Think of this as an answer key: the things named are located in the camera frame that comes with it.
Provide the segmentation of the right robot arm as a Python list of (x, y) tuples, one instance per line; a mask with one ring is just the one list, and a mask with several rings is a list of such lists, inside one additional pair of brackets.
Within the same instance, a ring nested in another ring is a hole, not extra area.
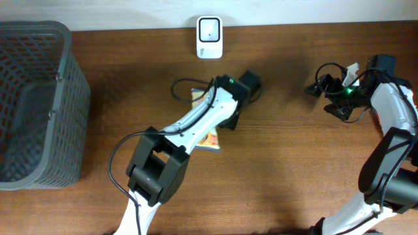
[(315, 74), (305, 93), (324, 95), (324, 110), (350, 123), (355, 108), (371, 110), (378, 118), (383, 138), (364, 163), (358, 192), (335, 214), (321, 218), (310, 234), (374, 234), (379, 222), (417, 209), (417, 107), (411, 83), (395, 75), (396, 57), (378, 54), (368, 60), (364, 72), (358, 64), (338, 66), (342, 76)]

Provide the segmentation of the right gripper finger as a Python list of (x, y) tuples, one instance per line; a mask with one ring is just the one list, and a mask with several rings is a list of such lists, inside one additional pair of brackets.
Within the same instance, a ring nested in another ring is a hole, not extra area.
[(324, 111), (332, 114), (342, 121), (347, 121), (352, 113), (352, 108), (349, 106), (339, 107), (335, 104), (328, 104), (324, 107)]
[(320, 97), (322, 94), (322, 91), (318, 88), (316, 83), (313, 83), (311, 85), (308, 85), (304, 88), (304, 92), (308, 95), (314, 96), (314, 97)]

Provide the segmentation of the beige wet wipes pack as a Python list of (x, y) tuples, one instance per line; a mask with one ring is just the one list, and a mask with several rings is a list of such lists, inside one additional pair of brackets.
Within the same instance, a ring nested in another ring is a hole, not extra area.
[[(191, 107), (196, 107), (204, 98), (201, 98), (201, 96), (204, 93), (203, 88), (192, 88), (191, 89), (191, 98), (193, 102), (191, 103)], [(202, 149), (207, 151), (214, 151), (219, 152), (220, 146), (219, 146), (219, 137), (218, 133), (216, 131), (216, 128), (213, 128), (208, 132), (206, 136), (204, 136), (196, 145), (196, 149)]]

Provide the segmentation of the red candy bag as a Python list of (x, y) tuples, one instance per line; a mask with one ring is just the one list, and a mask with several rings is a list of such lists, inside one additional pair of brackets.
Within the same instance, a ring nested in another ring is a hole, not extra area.
[(412, 112), (405, 106), (391, 106), (389, 104), (378, 106), (376, 112), (381, 125), (382, 131), (386, 134), (391, 127), (407, 130), (414, 133), (416, 124)]

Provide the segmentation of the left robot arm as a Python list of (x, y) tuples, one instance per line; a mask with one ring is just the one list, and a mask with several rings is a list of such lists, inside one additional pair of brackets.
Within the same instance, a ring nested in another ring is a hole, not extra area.
[(116, 234), (146, 234), (160, 205), (180, 188), (191, 152), (213, 129), (234, 130), (240, 113), (260, 95), (260, 76), (247, 70), (239, 79), (216, 76), (199, 97), (199, 104), (184, 117), (162, 130), (148, 127), (129, 134), (114, 147), (138, 137), (139, 142), (126, 168), (128, 188), (111, 182), (128, 198), (128, 205)]

